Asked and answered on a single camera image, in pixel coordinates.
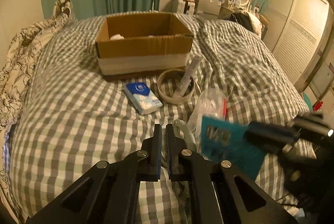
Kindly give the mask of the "white tube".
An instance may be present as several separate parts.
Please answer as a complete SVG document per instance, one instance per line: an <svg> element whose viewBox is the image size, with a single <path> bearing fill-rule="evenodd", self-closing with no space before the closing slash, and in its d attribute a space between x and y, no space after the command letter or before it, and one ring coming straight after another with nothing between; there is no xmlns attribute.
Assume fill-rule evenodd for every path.
<svg viewBox="0 0 334 224"><path fill-rule="evenodd" d="M189 84L191 83L191 78L194 76L196 70L198 69L201 63L202 57L196 56L190 65L186 68L185 74L177 84L176 89L172 98L181 98L185 95Z"/></svg>

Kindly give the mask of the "clear floss pick jar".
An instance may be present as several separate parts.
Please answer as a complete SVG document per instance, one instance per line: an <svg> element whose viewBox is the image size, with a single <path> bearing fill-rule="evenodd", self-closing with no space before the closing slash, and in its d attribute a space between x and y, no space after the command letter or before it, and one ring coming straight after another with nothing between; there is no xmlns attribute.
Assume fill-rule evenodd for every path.
<svg viewBox="0 0 334 224"><path fill-rule="evenodd" d="M201 92L187 126L196 141L200 140L203 116L225 120L227 115L227 97L219 89L208 88Z"/></svg>

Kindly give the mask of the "beige tape roll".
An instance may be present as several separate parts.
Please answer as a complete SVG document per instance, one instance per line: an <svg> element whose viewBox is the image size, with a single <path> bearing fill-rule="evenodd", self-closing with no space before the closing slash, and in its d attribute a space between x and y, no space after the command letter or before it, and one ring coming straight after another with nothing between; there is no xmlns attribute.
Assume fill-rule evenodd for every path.
<svg viewBox="0 0 334 224"><path fill-rule="evenodd" d="M174 92L180 85L185 74L184 68L166 70L158 76L157 89L159 99L164 103L172 105L182 105L189 102L195 91L195 80L191 78L188 88L182 97L173 98Z"/></svg>

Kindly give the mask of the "brown cardboard box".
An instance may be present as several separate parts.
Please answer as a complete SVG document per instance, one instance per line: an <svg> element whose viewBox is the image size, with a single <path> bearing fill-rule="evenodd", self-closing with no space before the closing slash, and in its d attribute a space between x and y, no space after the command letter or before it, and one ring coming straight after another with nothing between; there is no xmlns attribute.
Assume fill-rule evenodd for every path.
<svg viewBox="0 0 334 224"><path fill-rule="evenodd" d="M110 40L120 34L125 39ZM185 67L193 33L172 13L131 13L108 16L95 40L97 60L104 76L132 77Z"/></svg>

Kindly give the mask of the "silver mini fridge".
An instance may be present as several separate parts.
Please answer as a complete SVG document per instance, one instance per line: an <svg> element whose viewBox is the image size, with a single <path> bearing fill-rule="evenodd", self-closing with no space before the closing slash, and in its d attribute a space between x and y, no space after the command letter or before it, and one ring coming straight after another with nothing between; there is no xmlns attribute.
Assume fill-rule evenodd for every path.
<svg viewBox="0 0 334 224"><path fill-rule="evenodd" d="M218 16L222 0L195 0L195 11L199 14L209 14Z"/></svg>

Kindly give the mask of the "grey checkered bed cover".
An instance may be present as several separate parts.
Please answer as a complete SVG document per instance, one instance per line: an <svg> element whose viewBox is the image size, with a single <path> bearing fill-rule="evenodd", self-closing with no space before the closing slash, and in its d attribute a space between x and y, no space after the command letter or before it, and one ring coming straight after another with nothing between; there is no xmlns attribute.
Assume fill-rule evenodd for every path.
<svg viewBox="0 0 334 224"><path fill-rule="evenodd" d="M193 33L190 55L202 58L192 98L141 116L123 81L103 79L95 40L105 21L81 20L42 49L28 81L22 113L6 144L9 194L20 220L32 217L96 162L118 162L138 150L154 125L186 121L201 92L228 98L227 119L286 124L308 106L266 45L243 26L179 15Z"/></svg>

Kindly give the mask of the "white knit glove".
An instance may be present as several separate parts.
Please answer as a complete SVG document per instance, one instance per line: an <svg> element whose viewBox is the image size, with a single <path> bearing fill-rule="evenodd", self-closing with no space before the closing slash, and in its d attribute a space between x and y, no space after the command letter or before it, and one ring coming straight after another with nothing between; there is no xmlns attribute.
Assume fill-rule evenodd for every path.
<svg viewBox="0 0 334 224"><path fill-rule="evenodd" d="M110 37L110 40L113 41L113 40L121 40L121 39L125 39L122 35L120 34L115 34L113 36Z"/></svg>

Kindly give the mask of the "white hard suitcase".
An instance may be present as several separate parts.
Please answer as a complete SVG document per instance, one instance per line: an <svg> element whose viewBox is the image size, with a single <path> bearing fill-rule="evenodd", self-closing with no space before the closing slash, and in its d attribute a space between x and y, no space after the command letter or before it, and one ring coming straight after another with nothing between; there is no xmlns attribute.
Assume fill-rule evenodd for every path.
<svg viewBox="0 0 334 224"><path fill-rule="evenodd" d="M195 12L195 2L193 0L173 0L172 13L183 13L193 15Z"/></svg>

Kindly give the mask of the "blue tissue pack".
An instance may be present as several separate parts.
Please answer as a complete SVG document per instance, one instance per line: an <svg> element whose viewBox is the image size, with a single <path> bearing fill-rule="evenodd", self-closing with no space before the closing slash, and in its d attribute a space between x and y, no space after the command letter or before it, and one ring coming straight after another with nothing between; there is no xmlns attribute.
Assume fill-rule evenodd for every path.
<svg viewBox="0 0 334 224"><path fill-rule="evenodd" d="M146 83L128 83L124 90L140 115L151 114L163 106Z"/></svg>

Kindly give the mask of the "floral white duvet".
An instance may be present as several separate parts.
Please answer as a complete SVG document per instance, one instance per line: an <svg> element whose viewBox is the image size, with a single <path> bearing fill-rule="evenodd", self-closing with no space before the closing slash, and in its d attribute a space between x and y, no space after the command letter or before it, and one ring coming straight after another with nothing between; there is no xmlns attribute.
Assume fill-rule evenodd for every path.
<svg viewBox="0 0 334 224"><path fill-rule="evenodd" d="M22 29L12 39L1 69L1 130L17 121L38 57L65 23L60 18L43 20Z"/></svg>

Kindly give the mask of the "teal booklet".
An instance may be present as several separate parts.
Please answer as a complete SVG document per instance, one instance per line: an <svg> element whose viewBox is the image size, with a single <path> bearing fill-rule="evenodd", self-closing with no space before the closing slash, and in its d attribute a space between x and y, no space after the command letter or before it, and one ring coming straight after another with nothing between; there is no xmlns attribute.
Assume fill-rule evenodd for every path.
<svg viewBox="0 0 334 224"><path fill-rule="evenodd" d="M247 126L203 116L201 122L201 152L213 162L223 160L236 165L250 179L255 180L266 152L244 137Z"/></svg>

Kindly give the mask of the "white louvered wardrobe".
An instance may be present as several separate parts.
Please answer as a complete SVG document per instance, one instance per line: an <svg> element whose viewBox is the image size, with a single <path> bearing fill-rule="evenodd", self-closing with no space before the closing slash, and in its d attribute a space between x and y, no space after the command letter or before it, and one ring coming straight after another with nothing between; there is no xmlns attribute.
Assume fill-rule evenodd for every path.
<svg viewBox="0 0 334 224"><path fill-rule="evenodd" d="M326 0L269 0L263 41L293 84L319 46L328 13Z"/></svg>

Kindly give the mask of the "white dressing table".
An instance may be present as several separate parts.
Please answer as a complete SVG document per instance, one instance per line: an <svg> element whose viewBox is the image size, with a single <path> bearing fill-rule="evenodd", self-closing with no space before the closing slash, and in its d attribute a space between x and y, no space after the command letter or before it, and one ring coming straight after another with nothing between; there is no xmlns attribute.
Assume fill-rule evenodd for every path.
<svg viewBox="0 0 334 224"><path fill-rule="evenodd" d="M218 19L223 19L223 20L227 20L230 18L230 16L237 12L238 10L233 10L230 9L228 7L225 6L221 6L220 11L219 11L219 15L218 15Z"/></svg>

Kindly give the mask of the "checkered pillow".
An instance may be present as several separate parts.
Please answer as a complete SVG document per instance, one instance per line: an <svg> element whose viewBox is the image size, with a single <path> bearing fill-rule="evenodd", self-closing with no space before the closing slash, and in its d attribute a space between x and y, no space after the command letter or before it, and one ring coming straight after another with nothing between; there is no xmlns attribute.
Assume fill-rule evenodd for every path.
<svg viewBox="0 0 334 224"><path fill-rule="evenodd" d="M71 25L78 21L74 14L71 0L57 0L52 13L52 19L62 25Z"/></svg>

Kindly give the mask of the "grey metal caliper tool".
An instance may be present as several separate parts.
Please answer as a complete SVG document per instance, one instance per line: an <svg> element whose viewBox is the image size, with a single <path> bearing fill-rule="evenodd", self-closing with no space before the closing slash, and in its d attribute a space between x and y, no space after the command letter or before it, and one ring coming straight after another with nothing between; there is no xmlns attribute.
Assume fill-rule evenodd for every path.
<svg viewBox="0 0 334 224"><path fill-rule="evenodd" d="M197 152L196 140L194 134L189 129L188 125L183 120L175 120L173 126L177 129L176 136L182 137L191 151Z"/></svg>

